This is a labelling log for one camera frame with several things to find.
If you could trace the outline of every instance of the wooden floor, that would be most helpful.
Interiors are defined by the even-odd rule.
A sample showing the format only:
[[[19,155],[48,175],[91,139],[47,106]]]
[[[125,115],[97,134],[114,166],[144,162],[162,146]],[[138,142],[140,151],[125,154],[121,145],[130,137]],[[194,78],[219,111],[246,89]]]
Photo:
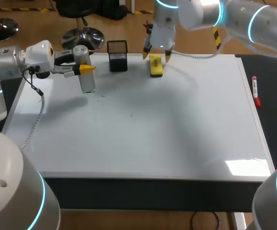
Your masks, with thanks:
[[[152,10],[155,0],[136,0],[136,10]],[[268,0],[268,4],[277,6],[277,0]],[[48,0],[1,0],[0,7],[8,8],[51,8]],[[62,18],[57,12],[0,12],[0,18],[12,18],[19,24],[19,32],[13,38],[0,42],[2,46],[18,45],[22,49],[42,40],[49,40],[55,50],[62,50],[60,39],[70,29],[76,27],[74,19]],[[112,21],[97,15],[86,17],[90,27],[101,30],[106,41],[127,40],[131,53],[140,53],[143,49],[145,28],[143,23],[151,21],[150,14],[128,14],[121,21]],[[219,29],[223,40],[226,36],[224,29]],[[175,50],[192,54],[213,54],[216,52],[215,40],[211,29],[185,31],[177,27]],[[106,52],[106,46],[99,52]],[[229,42],[223,49],[225,54],[251,54],[236,39]],[[189,220],[192,212],[168,211],[63,211],[61,230],[189,230]],[[227,213],[218,213],[220,230],[229,230]],[[246,215],[248,223],[252,221],[250,214]],[[215,219],[211,213],[199,213],[194,221],[195,230],[214,230]]]

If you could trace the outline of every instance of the red marker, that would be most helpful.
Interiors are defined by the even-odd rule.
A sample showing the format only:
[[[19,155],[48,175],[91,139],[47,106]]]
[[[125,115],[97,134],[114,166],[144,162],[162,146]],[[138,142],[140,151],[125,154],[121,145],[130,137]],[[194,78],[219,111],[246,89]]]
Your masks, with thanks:
[[[253,91],[253,97],[254,97],[254,102],[257,108],[260,108],[261,102],[258,98],[258,94],[257,94],[257,78],[256,76],[252,77],[252,91]]]

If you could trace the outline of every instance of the chair base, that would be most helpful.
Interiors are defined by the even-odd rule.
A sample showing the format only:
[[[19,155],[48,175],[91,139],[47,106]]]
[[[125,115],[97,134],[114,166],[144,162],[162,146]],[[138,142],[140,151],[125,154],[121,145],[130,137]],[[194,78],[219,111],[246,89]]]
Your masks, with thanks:
[[[13,19],[0,18],[0,42],[15,35],[18,29],[18,24]]]
[[[68,31],[61,39],[64,49],[73,49],[77,45],[85,45],[89,50],[97,50],[104,45],[104,35],[100,30],[84,27]]]

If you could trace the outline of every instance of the white cable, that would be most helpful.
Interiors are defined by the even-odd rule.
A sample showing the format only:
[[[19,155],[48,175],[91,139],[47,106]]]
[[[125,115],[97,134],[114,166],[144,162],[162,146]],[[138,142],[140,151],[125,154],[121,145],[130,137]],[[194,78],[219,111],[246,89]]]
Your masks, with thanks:
[[[25,140],[25,142],[23,143],[23,145],[20,147],[21,150],[23,150],[24,147],[26,147],[26,145],[27,145],[27,144],[30,142],[30,140],[32,139],[32,136],[33,136],[33,134],[34,134],[34,132],[35,132],[37,126],[38,126],[38,123],[39,123],[39,121],[40,121],[40,119],[41,119],[41,116],[42,116],[43,111],[44,111],[44,96],[41,96],[41,100],[42,100],[42,107],[41,107],[41,110],[40,110],[40,112],[39,112],[39,114],[38,114],[37,120],[36,120],[36,122],[35,122],[35,125],[34,125],[32,131],[30,132],[28,138]]]
[[[253,52],[255,52],[255,53],[259,54],[259,55],[270,57],[270,58],[277,58],[277,54],[268,53],[268,52],[265,52],[265,51],[262,51],[262,50],[258,50],[253,45],[251,45],[246,40],[244,40],[243,38],[241,38],[241,37],[238,37],[238,38],[239,38],[239,40],[241,41],[242,44],[244,44],[246,47],[248,47]]]
[[[215,56],[217,56],[218,54],[221,53],[223,47],[225,46],[225,44],[230,41],[232,38],[234,38],[235,36],[232,35],[232,34],[228,34],[226,36],[226,38],[224,39],[224,41],[222,42],[221,44],[221,47],[217,50],[217,52],[213,55],[209,55],[209,56],[195,56],[195,55],[191,55],[191,54],[184,54],[184,53],[180,53],[180,52],[177,52],[175,50],[172,50],[171,52],[173,54],[179,54],[179,55],[182,55],[182,56],[186,56],[186,57],[189,57],[189,58],[196,58],[196,59],[209,59],[209,58],[213,58]]]

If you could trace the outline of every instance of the whiteboard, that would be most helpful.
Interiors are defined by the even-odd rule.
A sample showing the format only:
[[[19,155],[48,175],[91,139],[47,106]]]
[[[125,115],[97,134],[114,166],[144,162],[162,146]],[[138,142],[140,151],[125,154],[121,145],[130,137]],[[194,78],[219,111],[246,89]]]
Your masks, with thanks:
[[[110,73],[107,54],[91,62],[95,93],[78,77],[34,78],[45,110],[23,152],[44,177],[264,181],[274,171],[240,58],[173,55],[161,78],[141,54],[127,72]],[[17,101],[3,132],[21,145],[41,103],[28,84]]]

